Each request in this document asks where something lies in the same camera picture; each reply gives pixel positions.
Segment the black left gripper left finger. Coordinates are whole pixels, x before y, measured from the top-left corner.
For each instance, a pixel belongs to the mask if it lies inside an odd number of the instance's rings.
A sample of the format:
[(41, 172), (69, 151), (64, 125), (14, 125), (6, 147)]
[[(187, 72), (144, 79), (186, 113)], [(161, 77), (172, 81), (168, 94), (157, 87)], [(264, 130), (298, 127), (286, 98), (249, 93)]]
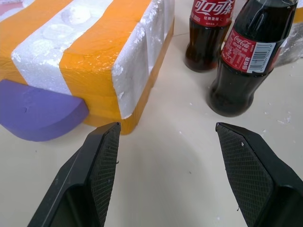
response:
[(64, 163), (27, 227), (104, 227), (118, 164), (121, 124), (88, 134)]

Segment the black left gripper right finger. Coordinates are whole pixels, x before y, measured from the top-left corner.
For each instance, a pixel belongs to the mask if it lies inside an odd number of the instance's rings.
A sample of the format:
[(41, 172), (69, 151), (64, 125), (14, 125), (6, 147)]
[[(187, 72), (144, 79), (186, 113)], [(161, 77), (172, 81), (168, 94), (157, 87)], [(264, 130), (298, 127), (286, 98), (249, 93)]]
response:
[(219, 122), (225, 171), (248, 227), (303, 227), (303, 180), (263, 138)]

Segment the cola bottle with barcode label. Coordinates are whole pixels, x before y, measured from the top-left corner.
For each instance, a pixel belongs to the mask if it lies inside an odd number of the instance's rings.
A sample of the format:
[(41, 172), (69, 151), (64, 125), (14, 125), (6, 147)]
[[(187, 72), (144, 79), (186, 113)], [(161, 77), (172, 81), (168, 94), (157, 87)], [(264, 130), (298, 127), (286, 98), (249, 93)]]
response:
[(247, 0), (223, 46), (208, 104), (219, 115), (246, 112), (275, 66), (299, 0)]

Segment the white foam box orange tape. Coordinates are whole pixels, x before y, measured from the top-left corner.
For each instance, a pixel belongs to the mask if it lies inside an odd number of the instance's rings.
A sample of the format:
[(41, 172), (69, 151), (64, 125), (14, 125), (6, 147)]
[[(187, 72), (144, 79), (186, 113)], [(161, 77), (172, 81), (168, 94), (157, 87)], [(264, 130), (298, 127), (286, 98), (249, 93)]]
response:
[(0, 81), (85, 101), (82, 122), (137, 126), (174, 30), (175, 0), (0, 0)]

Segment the cola bottle with Chinese label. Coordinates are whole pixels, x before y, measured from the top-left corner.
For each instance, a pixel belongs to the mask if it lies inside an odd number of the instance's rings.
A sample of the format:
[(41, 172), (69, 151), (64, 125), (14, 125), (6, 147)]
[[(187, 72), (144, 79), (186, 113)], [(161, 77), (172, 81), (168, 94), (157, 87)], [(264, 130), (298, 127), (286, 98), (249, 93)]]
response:
[(235, 0), (194, 0), (185, 64), (196, 72), (217, 67), (223, 40), (232, 23)]

